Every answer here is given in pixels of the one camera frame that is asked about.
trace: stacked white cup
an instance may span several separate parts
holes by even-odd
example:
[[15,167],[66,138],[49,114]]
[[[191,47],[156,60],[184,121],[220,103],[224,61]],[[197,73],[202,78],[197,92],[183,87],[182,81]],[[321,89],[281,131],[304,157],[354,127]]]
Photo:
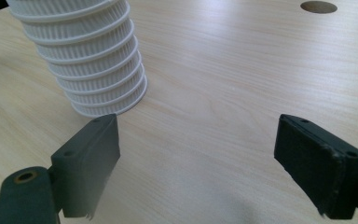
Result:
[[7,0],[79,114],[120,114],[147,79],[126,0]]

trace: wood grain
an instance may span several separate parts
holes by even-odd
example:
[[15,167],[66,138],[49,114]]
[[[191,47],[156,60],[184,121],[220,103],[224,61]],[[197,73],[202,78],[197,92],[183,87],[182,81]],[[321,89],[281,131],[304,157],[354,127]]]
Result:
[[[282,113],[358,147],[358,2],[323,15],[288,0],[129,2],[149,85],[118,117],[122,157],[91,223],[337,223],[273,148]],[[49,167],[89,120],[1,10],[0,184]]]

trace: wooden table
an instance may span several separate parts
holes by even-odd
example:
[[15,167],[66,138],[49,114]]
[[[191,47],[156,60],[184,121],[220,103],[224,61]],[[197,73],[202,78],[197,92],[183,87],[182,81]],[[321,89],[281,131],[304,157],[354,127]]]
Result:
[[[282,113],[358,147],[358,2],[129,2],[148,90],[118,117],[122,157],[91,223],[358,223],[320,217],[273,158]],[[0,184],[49,167],[88,121],[0,10]]]

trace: table surface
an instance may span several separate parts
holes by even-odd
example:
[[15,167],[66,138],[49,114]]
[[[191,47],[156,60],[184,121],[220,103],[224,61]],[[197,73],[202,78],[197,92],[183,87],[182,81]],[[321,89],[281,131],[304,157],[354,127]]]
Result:
[[[358,1],[330,14],[301,0],[129,3],[148,90],[118,116],[122,156],[90,223],[333,223],[273,150],[280,114],[358,147]],[[0,185],[49,167],[89,121],[0,10]]]

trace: hole in table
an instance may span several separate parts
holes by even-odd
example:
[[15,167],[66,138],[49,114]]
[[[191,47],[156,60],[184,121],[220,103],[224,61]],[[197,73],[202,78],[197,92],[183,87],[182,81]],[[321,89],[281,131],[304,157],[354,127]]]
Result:
[[323,1],[309,1],[301,4],[301,8],[313,13],[332,13],[337,11],[337,7],[334,4]]

